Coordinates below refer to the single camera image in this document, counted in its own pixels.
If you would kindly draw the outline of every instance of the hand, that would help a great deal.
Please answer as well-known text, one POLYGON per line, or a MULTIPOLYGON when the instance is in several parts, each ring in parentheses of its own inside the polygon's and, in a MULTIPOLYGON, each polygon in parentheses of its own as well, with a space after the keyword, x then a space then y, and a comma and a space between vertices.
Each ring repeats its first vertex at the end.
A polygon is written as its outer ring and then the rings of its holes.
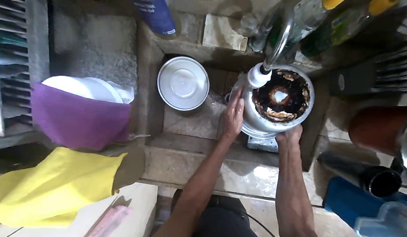
POLYGON ((280 133, 275 137, 275 140, 278 145, 298 145, 302 132, 303 127, 299 124, 288 131, 280 133))
POLYGON ((222 136, 233 142, 243 125, 244 100, 240 98, 243 87, 237 90, 225 110, 224 132, 222 136))

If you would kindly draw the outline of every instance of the kitchen sink area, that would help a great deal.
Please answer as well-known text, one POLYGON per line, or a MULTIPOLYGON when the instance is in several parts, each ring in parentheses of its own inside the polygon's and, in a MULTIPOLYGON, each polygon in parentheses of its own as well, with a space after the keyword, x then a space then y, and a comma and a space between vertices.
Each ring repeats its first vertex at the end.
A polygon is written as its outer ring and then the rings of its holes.
MULTIPOLYGON (((139 25, 138 86, 140 92, 148 91, 148 97, 141 98, 147 105, 140 114, 145 113, 147 116, 140 118, 145 124, 139 126, 142 128, 140 133, 151 135, 145 139, 146 146, 208 155, 222 133, 223 111, 226 108, 224 96, 237 82, 239 72, 247 72, 258 62, 262 62, 264 56, 250 49, 240 52, 202 46, 200 40, 204 18, 187 13, 179 16, 184 19, 182 23, 189 30, 182 30, 175 40, 160 39, 147 26, 139 25), (156 87, 160 67, 170 58, 181 55, 200 62, 210 81, 210 92, 204 104, 192 111, 178 111, 165 104, 156 87)), ((306 134, 303 136, 309 140, 317 138, 317 134, 313 137, 306 134)), ((249 149, 247 139, 248 136, 242 132, 226 159, 278 167, 277 153, 249 149)), ((306 170, 311 162, 305 162, 306 170)))
MULTIPOLYGON (((236 51, 203 46, 206 15, 177 12, 175 19, 181 22, 181 28, 175 39, 166 40, 127 13, 105 11, 98 2, 88 3, 92 6, 54 5, 50 23, 53 29, 50 30, 53 32, 51 75, 92 76, 133 86, 137 94, 131 104, 131 131, 150 136, 111 145, 102 154, 116 155, 129 146, 141 146, 146 157, 144 175, 139 182, 181 188, 221 135, 225 95, 232 89, 239 73, 262 62, 264 55, 249 47, 246 51, 236 51), (209 95, 192 111, 171 108, 157 88, 161 66, 176 56, 195 59, 209 76, 209 95)), ((326 78, 319 76, 322 74, 319 64, 297 54, 292 66, 309 76, 315 90, 312 112, 302 124, 301 153, 309 197, 313 205, 321 206, 322 194, 317 193, 315 186, 313 158, 330 95, 326 78)), ((232 197, 272 200, 278 181, 278 153, 249 149, 247 140, 248 136, 242 132, 233 143, 214 191, 232 197)))

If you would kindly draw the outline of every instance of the purple cloth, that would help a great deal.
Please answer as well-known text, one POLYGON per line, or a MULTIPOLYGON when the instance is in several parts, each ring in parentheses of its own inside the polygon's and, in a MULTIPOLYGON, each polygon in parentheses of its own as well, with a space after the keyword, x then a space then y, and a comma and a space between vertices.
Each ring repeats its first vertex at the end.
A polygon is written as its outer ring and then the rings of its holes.
POLYGON ((32 119, 53 142, 71 149, 101 150, 127 141, 130 105, 92 100, 37 83, 32 119))

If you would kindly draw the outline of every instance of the plastic lid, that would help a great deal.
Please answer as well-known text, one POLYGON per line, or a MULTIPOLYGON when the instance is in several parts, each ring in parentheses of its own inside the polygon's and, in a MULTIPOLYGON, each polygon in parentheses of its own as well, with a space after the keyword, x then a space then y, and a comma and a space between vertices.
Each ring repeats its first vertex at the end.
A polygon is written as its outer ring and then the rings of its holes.
POLYGON ((377 16, 397 3, 398 0, 371 0, 369 3, 369 12, 372 16, 377 16))
POLYGON ((342 2, 344 2, 344 0, 322 0, 322 5, 324 5, 324 8, 327 10, 331 10, 342 2))

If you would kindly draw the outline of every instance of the cable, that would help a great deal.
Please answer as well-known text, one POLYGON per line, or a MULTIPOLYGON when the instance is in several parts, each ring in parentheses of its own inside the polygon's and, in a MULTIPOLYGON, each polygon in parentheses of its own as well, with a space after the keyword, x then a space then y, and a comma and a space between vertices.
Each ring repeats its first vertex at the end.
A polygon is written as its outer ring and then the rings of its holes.
POLYGON ((254 218, 253 216, 251 216, 251 215, 249 215, 249 214, 247 214, 247 213, 245 213, 245 212, 239 211, 239 210, 233 210, 233 209, 230 209, 230 208, 227 208, 227 207, 221 207, 221 208, 224 208, 224 209, 226 209, 226 210, 232 211, 232 212, 234 212, 234 213, 238 213, 238 214, 246 215, 246 216, 250 217, 250 218, 251 218, 252 220, 254 220, 256 223, 258 223, 260 226, 262 226, 262 228, 264 228, 272 237, 275 237, 275 235, 272 234, 272 233, 269 231, 268 228, 266 228, 262 223, 260 223, 260 222, 259 222, 256 218, 254 218))
POLYGON ((266 231, 268 231, 268 233, 269 233, 272 237, 275 237, 275 235, 272 234, 272 233, 269 231, 269 229, 266 228, 262 223, 260 223, 256 218, 254 218, 253 216, 251 216, 251 215, 249 215, 249 214, 247 214, 247 213, 244 213, 244 212, 242 212, 241 214, 245 214, 245 215, 247 215, 248 217, 252 218, 254 221, 256 221, 256 223, 258 223, 258 224, 259 224, 260 226, 262 226, 266 231))

